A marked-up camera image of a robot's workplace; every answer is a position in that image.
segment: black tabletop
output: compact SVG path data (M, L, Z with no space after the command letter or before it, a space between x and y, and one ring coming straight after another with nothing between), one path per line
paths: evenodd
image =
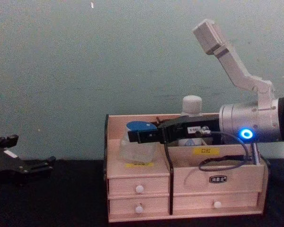
M270 159L264 215L114 223L111 226L284 227L284 159ZM103 161L59 160L49 179L0 185L0 227L107 226Z

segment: white label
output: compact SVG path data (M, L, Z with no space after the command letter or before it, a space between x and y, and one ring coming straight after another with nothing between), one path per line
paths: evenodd
M187 131L188 131L188 134L193 134L193 133L195 133L196 131L198 131L200 129L201 129L201 126L188 127Z
M16 158L16 157L17 157L17 155L15 155L13 152L11 152L11 151L9 151L9 150L5 150L4 153L7 154L7 155L9 155L9 156L11 156L11 157L13 157L13 158Z

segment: silver robot arm segment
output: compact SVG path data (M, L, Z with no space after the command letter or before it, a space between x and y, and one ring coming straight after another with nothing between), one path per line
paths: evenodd
M220 109L222 132L238 136L251 130L261 142L281 140L278 99L271 81L252 76L232 45L226 41L217 24L205 19L193 30L204 52L215 55L231 79L241 89L257 92L257 103L224 105Z

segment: white round knob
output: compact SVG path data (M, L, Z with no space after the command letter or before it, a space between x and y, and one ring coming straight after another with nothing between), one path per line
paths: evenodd
M144 187L142 185L138 185L136 187L136 193L142 193L142 192L144 192Z
M215 208L221 208L221 207L222 207L222 203L219 202L219 201L216 201L216 202L213 203L213 206L214 206Z
M140 203L136 206L135 211L137 214L141 214L142 212L144 212L144 209Z

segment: wooden drawer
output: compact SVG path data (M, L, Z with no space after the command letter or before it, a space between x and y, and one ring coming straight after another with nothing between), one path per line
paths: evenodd
M137 186L140 187L140 193L136 190ZM168 192L168 177L109 179L109 196L158 194Z
M218 209L229 207L255 207L257 205L258 193L232 193L223 195L206 195L206 196L178 196L174 197L174 210L190 209Z
M223 183L211 183L214 176L226 176ZM174 194L206 192L261 192L264 165L246 165L218 172L200 171L198 167L174 169Z
M168 197L110 200L109 210L110 214L136 214L137 216L154 212L167 213L168 201ZM141 213L137 213L137 206L142 207L142 209L138 210Z

